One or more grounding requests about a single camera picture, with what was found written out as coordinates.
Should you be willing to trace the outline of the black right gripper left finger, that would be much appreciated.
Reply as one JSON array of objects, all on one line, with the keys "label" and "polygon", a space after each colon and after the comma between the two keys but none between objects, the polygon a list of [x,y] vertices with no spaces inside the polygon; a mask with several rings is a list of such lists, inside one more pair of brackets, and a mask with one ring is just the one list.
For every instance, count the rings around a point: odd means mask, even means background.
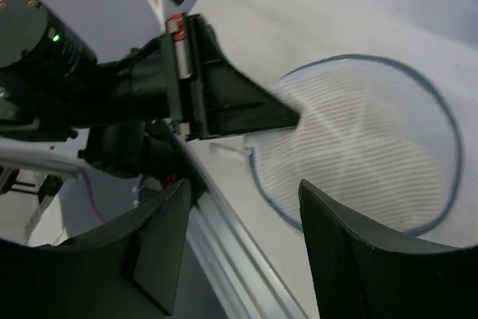
[{"label": "black right gripper left finger", "polygon": [[173,313],[190,182],[52,246],[1,243],[3,318],[166,318]]}]

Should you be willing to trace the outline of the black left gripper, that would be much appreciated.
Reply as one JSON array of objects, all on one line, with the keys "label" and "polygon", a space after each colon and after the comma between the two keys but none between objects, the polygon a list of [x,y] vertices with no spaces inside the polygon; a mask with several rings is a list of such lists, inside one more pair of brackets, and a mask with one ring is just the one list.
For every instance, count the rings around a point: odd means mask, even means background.
[{"label": "black left gripper", "polygon": [[185,140],[298,125],[297,111],[229,62],[203,16],[172,15],[160,45],[170,126]]}]

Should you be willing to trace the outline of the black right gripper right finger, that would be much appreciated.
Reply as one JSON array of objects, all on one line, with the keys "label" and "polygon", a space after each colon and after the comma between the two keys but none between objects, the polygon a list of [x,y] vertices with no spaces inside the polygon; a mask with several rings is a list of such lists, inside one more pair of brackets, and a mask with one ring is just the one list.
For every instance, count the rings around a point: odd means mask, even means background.
[{"label": "black right gripper right finger", "polygon": [[403,234],[306,180],[298,194],[321,318],[477,317],[477,247]]}]

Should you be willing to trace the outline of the white mesh laundry bag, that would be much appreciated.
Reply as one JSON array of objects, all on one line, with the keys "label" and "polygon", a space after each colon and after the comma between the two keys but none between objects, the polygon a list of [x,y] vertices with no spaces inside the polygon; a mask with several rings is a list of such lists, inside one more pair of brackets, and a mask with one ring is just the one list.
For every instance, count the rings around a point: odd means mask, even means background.
[{"label": "white mesh laundry bag", "polygon": [[417,70],[339,55],[289,72],[271,90],[299,122],[248,134],[244,146],[258,192],[295,230],[302,180],[413,236],[451,212],[464,171],[462,136],[445,98]]}]

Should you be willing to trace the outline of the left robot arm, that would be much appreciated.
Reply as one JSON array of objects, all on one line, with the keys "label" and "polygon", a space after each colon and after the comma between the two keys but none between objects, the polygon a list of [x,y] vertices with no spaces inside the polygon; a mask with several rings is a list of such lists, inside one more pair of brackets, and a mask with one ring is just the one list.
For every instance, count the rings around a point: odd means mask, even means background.
[{"label": "left robot arm", "polygon": [[87,129],[78,157],[120,178],[188,176],[174,135],[209,140],[294,128],[297,111],[236,69],[200,15],[101,64],[41,0],[1,1],[1,135],[64,142]]}]

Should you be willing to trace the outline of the aluminium mounting rail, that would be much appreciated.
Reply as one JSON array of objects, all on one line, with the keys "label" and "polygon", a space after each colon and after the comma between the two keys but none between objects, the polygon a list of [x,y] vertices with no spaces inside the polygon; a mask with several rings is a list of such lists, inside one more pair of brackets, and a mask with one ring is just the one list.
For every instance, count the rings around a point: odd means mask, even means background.
[{"label": "aluminium mounting rail", "polygon": [[[73,170],[74,151],[86,140],[67,143],[23,143],[1,139],[1,163],[28,169]],[[205,175],[207,191],[191,210],[187,244],[221,306],[230,318],[319,318],[305,241],[258,192],[249,168],[243,138],[218,141],[179,140],[186,154]],[[112,220],[133,208],[133,180],[114,179],[88,170],[99,213]],[[87,204],[73,202],[80,193],[68,183],[46,210],[30,244],[43,244],[60,234],[73,235],[73,226],[96,222]]]}]

